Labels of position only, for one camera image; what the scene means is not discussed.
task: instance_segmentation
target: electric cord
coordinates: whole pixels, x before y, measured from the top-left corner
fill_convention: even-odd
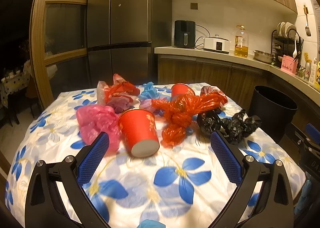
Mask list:
[[[209,33],[209,37],[211,37],[211,36],[210,36],[210,32],[209,32],[209,30],[207,30],[205,27],[200,26],[200,25],[197,25],[197,24],[196,24],[196,26],[201,27],[201,28],[204,28],[204,29]]]
[[[201,43],[201,44],[199,44],[199,45],[196,45],[197,42],[198,42],[198,40],[199,40],[200,38],[201,38],[201,37],[199,37],[199,38],[196,40],[196,42],[195,42],[196,49],[203,49],[203,48],[198,48],[198,46],[203,45],[203,43]]]

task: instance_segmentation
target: red plastic bag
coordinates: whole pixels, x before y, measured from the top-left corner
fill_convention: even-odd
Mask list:
[[[87,145],[91,145],[101,131],[109,135],[107,154],[114,154],[120,145],[119,116],[111,106],[87,105],[80,107],[76,112],[80,127],[80,134]]]
[[[192,116],[207,110],[214,110],[228,101],[224,93],[209,92],[201,96],[179,95],[174,101],[152,99],[152,107],[164,110],[164,117],[169,122],[162,131],[164,147],[173,148],[186,136],[186,127],[192,122]]]
[[[115,109],[116,113],[129,109],[135,96],[139,94],[140,90],[137,87],[118,74],[113,75],[113,86],[108,86],[103,81],[99,81],[97,86],[98,104],[109,105]]]

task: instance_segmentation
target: pink utensil holder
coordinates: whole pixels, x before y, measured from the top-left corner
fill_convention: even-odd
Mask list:
[[[295,75],[297,70],[298,61],[293,61],[293,57],[284,55],[282,58],[281,70],[290,74]]]

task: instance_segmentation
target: metal screw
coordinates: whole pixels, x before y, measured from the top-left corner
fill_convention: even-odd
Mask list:
[[[282,162],[280,160],[276,160],[276,164],[277,166],[281,167],[282,166]]]
[[[38,167],[41,167],[41,166],[43,165],[43,160],[39,160],[39,161],[36,163],[36,165],[37,165]]]
[[[65,159],[66,162],[70,163],[73,161],[73,156],[67,156]]]
[[[253,156],[251,156],[251,155],[245,156],[245,159],[246,159],[248,162],[253,162],[253,160],[254,160]]]

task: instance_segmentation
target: white spoon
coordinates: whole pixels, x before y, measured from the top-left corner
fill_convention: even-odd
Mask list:
[[[297,56],[298,52],[297,52],[297,44],[296,44],[296,38],[294,38],[294,51],[293,51],[293,58],[295,58]]]

